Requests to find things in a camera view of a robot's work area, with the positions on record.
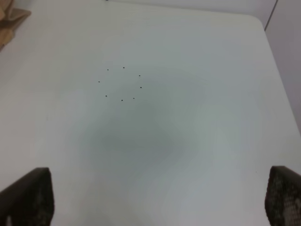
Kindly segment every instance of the dark object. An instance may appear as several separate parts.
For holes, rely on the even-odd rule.
[[[271,226],[301,225],[301,176],[285,166],[273,166],[265,197]]]
[[[48,168],[34,169],[0,193],[0,226],[49,226],[54,210]]]
[[[267,21],[267,24],[266,24],[265,27],[264,27],[264,31],[266,31],[267,28],[268,28],[269,21],[271,20],[271,18],[272,18],[272,16],[273,16],[273,13],[274,13],[274,11],[275,11],[275,9],[276,9],[277,3],[278,3],[278,0],[276,0],[276,2],[275,2],[275,5],[274,5],[274,7],[273,7],[273,9],[272,9],[272,12],[271,12],[271,14],[270,14],[270,16],[269,16],[269,19],[268,19],[268,21]]]

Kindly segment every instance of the table surface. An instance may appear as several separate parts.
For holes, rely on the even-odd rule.
[[[300,173],[301,138],[259,20],[30,8],[0,54],[1,189],[48,166],[53,225],[269,225],[269,169]]]

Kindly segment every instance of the wall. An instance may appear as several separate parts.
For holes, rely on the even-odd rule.
[[[300,9],[300,0],[279,0],[266,34],[301,131]]]
[[[248,14],[257,17],[265,26],[276,0],[117,0],[152,5],[198,8],[210,11]]]

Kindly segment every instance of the tabletop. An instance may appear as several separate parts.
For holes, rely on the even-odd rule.
[[[50,167],[54,225],[269,225],[269,169],[301,172],[301,138],[258,19],[30,10],[0,54],[1,189]]]

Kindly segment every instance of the black object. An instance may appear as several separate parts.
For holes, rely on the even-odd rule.
[[[54,210],[48,168],[34,169],[0,193],[0,226],[49,226]]]
[[[285,166],[273,166],[265,210],[271,226],[301,226],[301,176]]]
[[[275,9],[276,9],[276,5],[277,5],[277,4],[278,4],[278,0],[276,0],[275,5],[274,5],[274,7],[273,7],[273,9],[272,9],[272,12],[271,12],[271,14],[269,15],[269,19],[268,19],[268,21],[267,21],[267,24],[266,24],[265,27],[264,27],[264,31],[266,31],[267,28],[268,28],[269,22],[270,22],[270,20],[271,20],[271,18],[272,18],[272,16],[273,16],[273,13],[274,13],[274,11],[275,11]]]

